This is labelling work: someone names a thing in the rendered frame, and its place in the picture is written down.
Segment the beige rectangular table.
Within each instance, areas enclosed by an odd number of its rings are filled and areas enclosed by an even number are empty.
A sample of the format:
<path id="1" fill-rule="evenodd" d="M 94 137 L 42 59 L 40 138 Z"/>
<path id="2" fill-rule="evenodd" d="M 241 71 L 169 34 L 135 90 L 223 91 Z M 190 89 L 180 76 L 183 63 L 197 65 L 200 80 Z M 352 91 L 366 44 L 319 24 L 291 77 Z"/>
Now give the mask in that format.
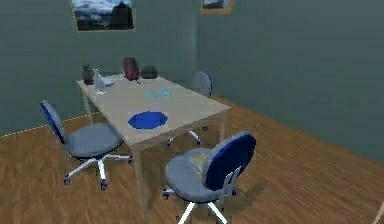
<path id="1" fill-rule="evenodd" d="M 82 81 L 78 85 L 84 103 L 97 107 L 133 153 L 141 214 L 146 215 L 148 199 L 140 152 L 194 128 L 203 127 L 209 121 L 224 123 L 229 107 L 162 77 L 137 81 L 129 81 L 120 75 L 111 78 L 116 83 L 107 88 L 104 94 L 97 94 L 93 86 L 87 86 Z M 155 100 L 147 96 L 148 92 L 158 89 L 168 89 L 172 94 Z M 128 120 L 145 111 L 160 111 L 168 120 L 165 125 L 151 130 L 132 128 Z"/>

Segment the blue grey office chair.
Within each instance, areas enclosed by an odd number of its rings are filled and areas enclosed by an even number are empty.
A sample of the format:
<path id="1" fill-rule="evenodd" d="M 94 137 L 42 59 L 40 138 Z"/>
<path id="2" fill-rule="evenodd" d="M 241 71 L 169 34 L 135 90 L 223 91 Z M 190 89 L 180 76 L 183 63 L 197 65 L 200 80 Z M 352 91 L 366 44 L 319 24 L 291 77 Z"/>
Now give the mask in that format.
<path id="1" fill-rule="evenodd" d="M 67 134 L 56 110 L 43 100 L 39 103 L 51 132 L 56 136 L 64 151 L 72 158 L 82 161 L 77 168 L 67 173 L 64 184 L 69 185 L 71 177 L 96 163 L 100 175 L 100 189 L 107 188 L 105 159 L 126 160 L 129 164 L 134 162 L 132 156 L 114 154 L 123 143 L 121 136 L 107 123 L 96 123 L 82 127 L 71 134 Z"/>
<path id="2" fill-rule="evenodd" d="M 221 224 L 229 224 L 216 202 L 236 194 L 235 183 L 251 161 L 256 143 L 251 132 L 241 131 L 212 149 L 194 148 L 167 162 L 169 187 L 162 196 L 168 199 L 175 194 L 188 202 L 178 224 L 186 223 L 196 205 L 206 205 Z"/>
<path id="3" fill-rule="evenodd" d="M 208 73 L 199 71 L 193 75 L 193 91 L 194 92 L 200 95 L 203 95 L 207 98 L 211 98 L 212 89 L 213 89 L 213 82 Z M 203 126 L 202 130 L 207 131 L 208 127 Z M 201 144 L 201 138 L 194 131 L 190 130 L 188 131 L 188 133 L 196 141 L 198 145 Z M 166 145 L 170 147 L 172 145 L 173 140 L 174 140 L 174 137 L 168 139 L 168 141 L 166 142 Z"/>

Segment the pale blue plate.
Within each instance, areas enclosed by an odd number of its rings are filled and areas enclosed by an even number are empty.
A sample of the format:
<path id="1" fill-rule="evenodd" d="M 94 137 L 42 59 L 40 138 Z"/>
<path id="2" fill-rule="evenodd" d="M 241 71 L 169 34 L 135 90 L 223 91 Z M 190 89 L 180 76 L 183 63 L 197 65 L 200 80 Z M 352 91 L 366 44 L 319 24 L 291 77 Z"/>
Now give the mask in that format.
<path id="1" fill-rule="evenodd" d="M 160 99 L 160 98 L 164 98 L 164 97 L 168 97 L 172 94 L 171 91 L 169 91 L 168 89 L 158 89 L 158 90 L 154 90 L 152 92 L 148 92 L 147 93 L 147 96 L 150 98 L 150 99 Z"/>

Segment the blue round plate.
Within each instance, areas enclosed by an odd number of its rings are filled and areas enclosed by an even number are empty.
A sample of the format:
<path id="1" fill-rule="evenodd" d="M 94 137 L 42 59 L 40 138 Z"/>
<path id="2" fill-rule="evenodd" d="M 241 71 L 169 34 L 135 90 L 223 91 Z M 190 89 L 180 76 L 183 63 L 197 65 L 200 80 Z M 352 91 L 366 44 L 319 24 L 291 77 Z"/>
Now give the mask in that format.
<path id="1" fill-rule="evenodd" d="M 154 129 L 164 125 L 168 117 L 162 112 L 146 111 L 135 114 L 128 121 L 128 124 L 135 129 Z"/>

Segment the dark grey rounded object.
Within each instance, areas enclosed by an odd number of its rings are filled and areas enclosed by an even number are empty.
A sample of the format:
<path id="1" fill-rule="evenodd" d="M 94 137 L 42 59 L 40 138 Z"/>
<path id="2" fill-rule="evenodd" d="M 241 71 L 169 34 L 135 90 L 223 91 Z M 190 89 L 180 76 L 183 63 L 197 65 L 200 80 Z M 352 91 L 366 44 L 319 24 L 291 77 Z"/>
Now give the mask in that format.
<path id="1" fill-rule="evenodd" d="M 156 79 L 158 77 L 156 67 L 154 65 L 145 65 L 141 69 L 141 77 L 143 79 Z"/>

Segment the maroon rounded object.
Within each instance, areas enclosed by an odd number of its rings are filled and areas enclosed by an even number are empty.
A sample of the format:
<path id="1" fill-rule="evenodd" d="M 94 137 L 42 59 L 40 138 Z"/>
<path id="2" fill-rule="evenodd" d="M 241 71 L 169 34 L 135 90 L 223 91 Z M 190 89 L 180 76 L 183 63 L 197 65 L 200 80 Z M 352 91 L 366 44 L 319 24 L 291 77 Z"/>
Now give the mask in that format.
<path id="1" fill-rule="evenodd" d="M 128 57 L 123 60 L 123 74 L 129 81 L 136 81 L 140 78 L 140 70 L 135 58 Z"/>

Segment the clear glass bottle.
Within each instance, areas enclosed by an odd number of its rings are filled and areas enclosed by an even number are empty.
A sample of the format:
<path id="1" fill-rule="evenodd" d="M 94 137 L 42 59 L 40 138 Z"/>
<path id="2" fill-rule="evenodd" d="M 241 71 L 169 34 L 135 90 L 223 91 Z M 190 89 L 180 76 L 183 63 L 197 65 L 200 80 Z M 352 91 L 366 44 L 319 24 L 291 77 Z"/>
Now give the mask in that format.
<path id="1" fill-rule="evenodd" d="M 103 77 L 101 76 L 98 69 L 93 70 L 93 84 L 97 94 L 104 94 L 106 92 L 105 84 L 103 81 Z"/>

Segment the wooden framed picture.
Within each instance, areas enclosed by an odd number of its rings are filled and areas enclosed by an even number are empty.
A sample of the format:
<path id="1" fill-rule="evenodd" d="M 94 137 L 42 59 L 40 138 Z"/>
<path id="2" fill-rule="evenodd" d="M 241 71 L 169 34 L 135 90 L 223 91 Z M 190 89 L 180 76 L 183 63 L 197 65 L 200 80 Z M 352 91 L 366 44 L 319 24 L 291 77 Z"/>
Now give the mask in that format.
<path id="1" fill-rule="evenodd" d="M 233 0 L 201 0 L 201 14 L 230 14 Z"/>

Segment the framed mountain landscape picture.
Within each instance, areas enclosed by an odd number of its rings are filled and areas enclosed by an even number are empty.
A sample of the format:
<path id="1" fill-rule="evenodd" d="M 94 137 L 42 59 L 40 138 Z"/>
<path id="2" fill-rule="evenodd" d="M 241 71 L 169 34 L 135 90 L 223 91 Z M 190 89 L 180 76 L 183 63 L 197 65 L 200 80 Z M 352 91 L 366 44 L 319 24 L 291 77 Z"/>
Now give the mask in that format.
<path id="1" fill-rule="evenodd" d="M 133 0 L 71 0 L 77 32 L 135 29 Z"/>

